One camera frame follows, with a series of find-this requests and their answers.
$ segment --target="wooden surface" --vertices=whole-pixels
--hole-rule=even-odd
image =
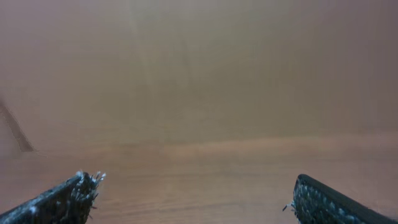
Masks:
[[[25,152],[0,163],[0,211],[83,169],[107,173],[88,223],[296,223],[282,208],[301,173],[397,217],[397,148],[390,133]]]
[[[396,0],[1,0],[39,151],[398,130]]]

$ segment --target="textured black rubber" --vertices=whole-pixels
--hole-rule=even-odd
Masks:
[[[302,224],[398,224],[305,174],[297,177],[290,205]]]
[[[0,223],[86,223],[103,177],[100,173],[93,178],[77,172],[64,183],[1,214]]]

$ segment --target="beige wall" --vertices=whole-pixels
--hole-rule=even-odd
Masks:
[[[3,0],[38,150],[398,128],[395,0]]]

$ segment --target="wooden floor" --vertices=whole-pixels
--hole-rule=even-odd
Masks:
[[[295,178],[398,216],[398,134],[109,146],[0,162],[3,212],[77,170],[107,173],[88,223],[296,223]]]

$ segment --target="wood grain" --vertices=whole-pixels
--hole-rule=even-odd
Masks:
[[[110,146],[0,164],[5,211],[73,175],[107,173],[89,223],[295,223],[282,208],[306,173],[398,214],[398,134]]]

